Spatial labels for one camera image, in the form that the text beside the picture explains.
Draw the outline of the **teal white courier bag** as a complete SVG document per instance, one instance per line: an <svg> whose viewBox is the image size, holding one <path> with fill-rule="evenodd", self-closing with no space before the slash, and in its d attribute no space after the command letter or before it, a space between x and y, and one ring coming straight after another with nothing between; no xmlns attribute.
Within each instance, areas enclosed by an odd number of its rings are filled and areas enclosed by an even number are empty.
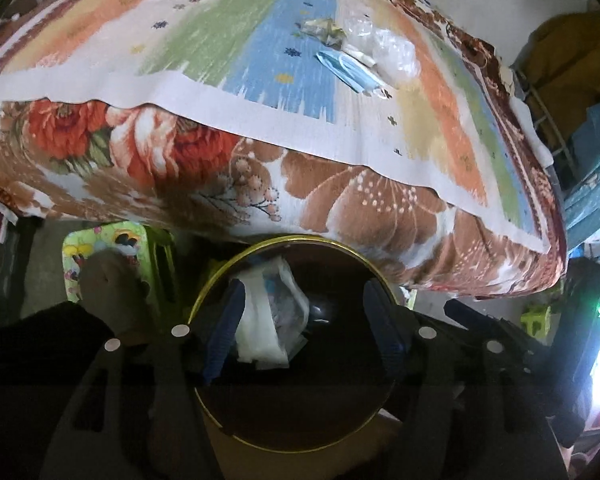
<svg viewBox="0 0 600 480"><path fill-rule="evenodd" d="M306 344L309 298L297 285L283 257L261 262L237 274L246 301L235 342L238 361L258 370L287 368Z"/></svg>

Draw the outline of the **blue face mask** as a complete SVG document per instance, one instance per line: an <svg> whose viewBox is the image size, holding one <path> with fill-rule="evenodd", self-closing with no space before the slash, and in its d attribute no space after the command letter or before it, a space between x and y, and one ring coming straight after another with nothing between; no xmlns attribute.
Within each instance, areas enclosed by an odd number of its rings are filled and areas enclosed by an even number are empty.
<svg viewBox="0 0 600 480"><path fill-rule="evenodd" d="M336 50L319 50L317 61L356 93L373 93L386 90L385 83L370 68L347 53Z"/></svg>

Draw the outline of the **clear plastic bag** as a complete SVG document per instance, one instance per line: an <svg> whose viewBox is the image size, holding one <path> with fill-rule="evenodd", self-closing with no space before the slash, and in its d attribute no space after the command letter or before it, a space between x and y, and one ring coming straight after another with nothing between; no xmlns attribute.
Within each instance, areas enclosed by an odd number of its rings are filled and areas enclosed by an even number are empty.
<svg viewBox="0 0 600 480"><path fill-rule="evenodd" d="M399 88L420 74L414 44L388 28L376 26L367 16L343 22L341 50L372 70L386 84Z"/></svg>

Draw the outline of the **pale green paper sheet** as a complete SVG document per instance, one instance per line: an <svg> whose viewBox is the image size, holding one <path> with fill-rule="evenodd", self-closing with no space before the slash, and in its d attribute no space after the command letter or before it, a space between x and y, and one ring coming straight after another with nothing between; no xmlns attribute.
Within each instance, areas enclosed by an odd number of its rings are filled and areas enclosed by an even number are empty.
<svg viewBox="0 0 600 480"><path fill-rule="evenodd" d="M299 32L317 39L325 47L339 50L346 40L346 33L332 18L312 18L298 24Z"/></svg>

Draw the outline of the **dark round trash bin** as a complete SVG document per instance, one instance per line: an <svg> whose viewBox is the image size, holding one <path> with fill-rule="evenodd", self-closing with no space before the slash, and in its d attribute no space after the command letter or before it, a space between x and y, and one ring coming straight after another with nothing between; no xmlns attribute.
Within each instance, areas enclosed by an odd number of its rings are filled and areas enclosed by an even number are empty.
<svg viewBox="0 0 600 480"><path fill-rule="evenodd" d="M204 344L197 400L223 434L277 453L328 448L388 400L400 356L364 288L398 298L354 249L314 235L254 244L201 289L188 325Z"/></svg>

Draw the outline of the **green cartoon plastic stool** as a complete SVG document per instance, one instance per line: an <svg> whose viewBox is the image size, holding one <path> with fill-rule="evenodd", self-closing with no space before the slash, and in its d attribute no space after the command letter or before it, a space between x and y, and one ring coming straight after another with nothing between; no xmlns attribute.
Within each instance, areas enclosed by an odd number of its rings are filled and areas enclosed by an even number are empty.
<svg viewBox="0 0 600 480"><path fill-rule="evenodd" d="M82 272L99 269L132 273L156 315L178 303L173 237L164 229L121 221L74 231L62 242L61 262L70 301L83 298Z"/></svg>

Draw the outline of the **floral red brown blanket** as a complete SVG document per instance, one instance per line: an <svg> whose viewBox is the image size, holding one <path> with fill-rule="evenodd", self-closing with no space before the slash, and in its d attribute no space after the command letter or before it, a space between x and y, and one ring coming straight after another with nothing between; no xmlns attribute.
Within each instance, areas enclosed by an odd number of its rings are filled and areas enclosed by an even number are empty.
<svg viewBox="0 0 600 480"><path fill-rule="evenodd" d="M0 31L11 3L0 0ZM546 252L493 233L431 188L152 104L0 101L0 202L23 216L135 220L235 240L317 235L360 252L396 284L479 297L540 292L565 273L564 222L527 107L506 89L501 64L500 78L547 223Z"/></svg>

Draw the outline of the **striped rainbow bed mat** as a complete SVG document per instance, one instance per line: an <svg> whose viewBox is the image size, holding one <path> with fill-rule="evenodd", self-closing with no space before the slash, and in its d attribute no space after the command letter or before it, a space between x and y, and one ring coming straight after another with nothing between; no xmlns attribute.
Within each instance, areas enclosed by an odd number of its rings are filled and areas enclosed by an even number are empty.
<svg viewBox="0 0 600 480"><path fill-rule="evenodd" d="M367 16L410 40L420 74L356 93L298 24ZM500 63L422 0L50 0L0 31L0 101L152 104L183 118L431 188L546 252Z"/></svg>

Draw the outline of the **mustard yellow hanging garment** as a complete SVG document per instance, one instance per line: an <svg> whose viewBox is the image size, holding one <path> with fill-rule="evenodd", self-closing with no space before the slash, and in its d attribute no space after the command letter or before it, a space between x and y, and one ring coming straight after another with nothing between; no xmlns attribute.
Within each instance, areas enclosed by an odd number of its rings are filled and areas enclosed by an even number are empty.
<svg viewBox="0 0 600 480"><path fill-rule="evenodd" d="M546 21L530 35L518 67L569 139L600 104L600 11Z"/></svg>

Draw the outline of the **metal bed footboard rail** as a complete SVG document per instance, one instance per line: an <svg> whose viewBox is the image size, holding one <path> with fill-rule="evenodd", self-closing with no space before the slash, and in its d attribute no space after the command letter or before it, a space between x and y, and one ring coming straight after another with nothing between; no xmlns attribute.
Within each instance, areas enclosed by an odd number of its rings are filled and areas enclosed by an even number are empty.
<svg viewBox="0 0 600 480"><path fill-rule="evenodd" d="M562 180L573 180L578 175L576 160L557 122L541 98L539 90L517 67L514 68L514 76L520 98L529 107L533 129L554 159L555 171Z"/></svg>

